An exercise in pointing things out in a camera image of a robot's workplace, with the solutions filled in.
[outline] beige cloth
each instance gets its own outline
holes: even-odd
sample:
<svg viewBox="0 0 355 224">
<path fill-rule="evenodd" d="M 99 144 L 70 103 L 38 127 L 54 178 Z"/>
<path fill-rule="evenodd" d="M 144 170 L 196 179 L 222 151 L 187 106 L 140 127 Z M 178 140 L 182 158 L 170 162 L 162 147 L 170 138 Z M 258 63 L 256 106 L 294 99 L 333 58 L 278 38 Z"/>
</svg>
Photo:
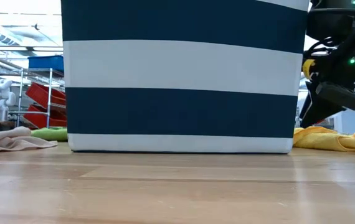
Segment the beige cloth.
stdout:
<svg viewBox="0 0 355 224">
<path fill-rule="evenodd" d="M 25 127 L 14 128 L 9 131 L 0 131 L 0 151 L 20 151 L 30 149 L 43 149 L 57 146 L 57 141 L 31 137 L 31 131 Z"/>
</svg>

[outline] green cloth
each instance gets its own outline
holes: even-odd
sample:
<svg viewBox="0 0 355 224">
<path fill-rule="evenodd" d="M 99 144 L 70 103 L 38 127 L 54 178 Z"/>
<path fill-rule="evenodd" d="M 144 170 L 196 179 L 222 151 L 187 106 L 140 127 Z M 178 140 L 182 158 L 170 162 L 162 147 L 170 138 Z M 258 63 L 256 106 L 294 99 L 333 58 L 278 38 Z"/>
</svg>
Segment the green cloth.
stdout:
<svg viewBox="0 0 355 224">
<path fill-rule="evenodd" d="M 47 141 L 67 141 L 67 128 L 42 128 L 33 130 L 31 132 L 32 137 L 45 139 Z"/>
</svg>

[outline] navy stripe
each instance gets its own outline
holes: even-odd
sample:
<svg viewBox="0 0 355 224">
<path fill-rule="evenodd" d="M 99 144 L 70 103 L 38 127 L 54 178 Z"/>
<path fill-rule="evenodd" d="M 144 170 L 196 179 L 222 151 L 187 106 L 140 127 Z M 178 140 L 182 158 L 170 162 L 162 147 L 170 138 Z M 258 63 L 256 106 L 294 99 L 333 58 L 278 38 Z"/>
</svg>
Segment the navy stripe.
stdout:
<svg viewBox="0 0 355 224">
<path fill-rule="evenodd" d="M 303 53 L 306 11 L 255 0 L 63 0 L 64 41 L 183 40 Z"/>
<path fill-rule="evenodd" d="M 156 88 L 66 91 L 69 133 L 293 136 L 296 96 Z"/>
</svg>

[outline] red storage tray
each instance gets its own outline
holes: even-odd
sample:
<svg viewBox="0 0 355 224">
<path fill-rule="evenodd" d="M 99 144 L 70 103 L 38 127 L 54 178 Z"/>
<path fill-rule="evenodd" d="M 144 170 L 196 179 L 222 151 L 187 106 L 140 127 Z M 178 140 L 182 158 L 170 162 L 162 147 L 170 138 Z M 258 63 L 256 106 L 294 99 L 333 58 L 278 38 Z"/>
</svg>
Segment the red storage tray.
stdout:
<svg viewBox="0 0 355 224">
<path fill-rule="evenodd" d="M 26 91 L 26 95 L 29 98 L 33 99 L 37 104 L 47 109 L 49 87 L 40 85 L 38 83 L 32 83 L 31 86 Z M 50 102 L 57 105 L 61 105 L 61 106 L 51 106 L 52 110 L 65 111 L 65 94 L 63 92 L 58 91 L 56 89 L 52 89 Z"/>
<path fill-rule="evenodd" d="M 27 111 L 46 112 L 44 108 L 37 105 L 30 105 Z M 44 114 L 25 114 L 24 118 L 38 128 L 46 128 L 47 117 Z M 66 127 L 67 116 L 59 111 L 51 111 L 50 126 Z"/>
</svg>

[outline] yellow cloth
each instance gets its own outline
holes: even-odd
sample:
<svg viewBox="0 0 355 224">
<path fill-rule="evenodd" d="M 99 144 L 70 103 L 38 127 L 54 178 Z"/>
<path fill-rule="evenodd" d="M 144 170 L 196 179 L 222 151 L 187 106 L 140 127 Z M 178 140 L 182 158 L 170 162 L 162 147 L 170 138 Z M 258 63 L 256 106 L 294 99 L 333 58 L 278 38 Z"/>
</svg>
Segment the yellow cloth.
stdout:
<svg viewBox="0 0 355 224">
<path fill-rule="evenodd" d="M 323 127 L 295 128 L 294 147 L 355 152 L 355 133 L 338 134 Z"/>
</svg>

